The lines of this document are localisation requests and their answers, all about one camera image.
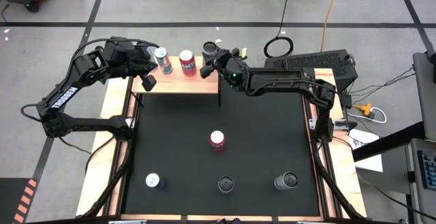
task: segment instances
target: black table surface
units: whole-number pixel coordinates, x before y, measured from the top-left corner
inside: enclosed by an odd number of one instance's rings
[[[146,94],[126,181],[125,214],[319,216],[317,190],[301,95],[247,97],[227,85],[217,95]],[[225,149],[212,150],[220,130]],[[145,184],[155,172],[163,190]],[[295,188],[278,191],[274,179],[293,172]],[[217,182],[234,179],[220,194]]]

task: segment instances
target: white cable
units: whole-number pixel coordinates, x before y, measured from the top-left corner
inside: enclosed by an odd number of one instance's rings
[[[381,114],[383,114],[384,121],[378,121],[378,120],[375,120],[375,119],[372,119],[372,118],[368,118],[366,116],[359,116],[359,115],[349,114],[348,112],[347,112],[347,114],[350,115],[350,116],[356,117],[356,118],[364,118],[364,119],[367,119],[369,121],[373,121],[373,122],[376,122],[376,123],[386,123],[386,121],[388,121],[388,117],[382,111],[382,109],[380,109],[380,108],[371,108],[370,111],[372,112],[374,109],[376,109],[377,111],[381,112]]]

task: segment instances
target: paper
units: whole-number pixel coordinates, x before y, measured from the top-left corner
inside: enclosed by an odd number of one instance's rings
[[[353,149],[360,148],[365,144],[378,140],[378,135],[373,133],[352,129],[349,132],[349,142],[353,146]],[[355,162],[354,165],[360,169],[373,170],[376,172],[383,172],[382,156],[376,155],[368,159],[363,159],[359,162]]]

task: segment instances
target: gray floor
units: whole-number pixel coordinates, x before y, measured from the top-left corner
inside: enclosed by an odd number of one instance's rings
[[[435,23],[435,0],[411,0],[422,22]],[[70,55],[84,35],[95,0],[48,0],[40,12],[28,13],[11,4],[5,17],[11,26],[0,32],[0,177],[31,177],[46,137],[41,125],[20,115],[26,103],[48,94],[65,76]],[[323,22],[330,0],[289,0],[285,22]],[[5,1],[0,1],[3,9]],[[200,54],[206,41],[220,40],[224,48],[247,48],[248,64],[261,67],[266,59],[264,44],[277,34],[277,27],[222,27],[220,22],[279,22],[284,0],[102,0],[95,22],[113,27],[93,27],[89,39],[120,35],[137,37],[165,46],[171,55],[190,49]],[[51,27],[50,22],[81,22],[80,27]],[[118,27],[117,22],[217,22],[209,27],[142,28]],[[330,22],[413,23],[404,0],[337,0]],[[322,28],[284,28],[294,40],[294,54],[320,49]],[[436,44],[436,29],[426,29]],[[356,58],[359,79],[354,90],[382,84],[411,67],[411,55],[424,52],[417,29],[329,28],[324,50],[345,48]],[[281,54],[285,44],[271,46]],[[96,84],[82,90],[65,111],[72,116],[98,117],[106,87]],[[371,102],[388,116],[384,125],[367,122],[369,129],[388,135],[421,119],[416,82],[409,78],[386,87],[362,101]],[[88,150],[94,133],[74,133],[65,139]],[[76,213],[87,155],[54,141],[33,200],[28,221],[73,218]],[[405,208],[360,184],[367,213],[378,221],[405,218]],[[390,193],[404,201],[404,195]]]

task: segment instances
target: yellow cable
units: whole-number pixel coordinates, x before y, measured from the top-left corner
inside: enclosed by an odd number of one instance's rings
[[[330,3],[330,7],[328,8],[328,11],[327,11],[326,21],[324,21],[324,28],[322,29],[321,52],[322,52],[322,49],[324,47],[324,40],[326,39],[327,22],[328,22],[328,17],[330,17],[330,11],[333,8],[333,3],[334,3],[334,0],[332,0],[332,2]]]

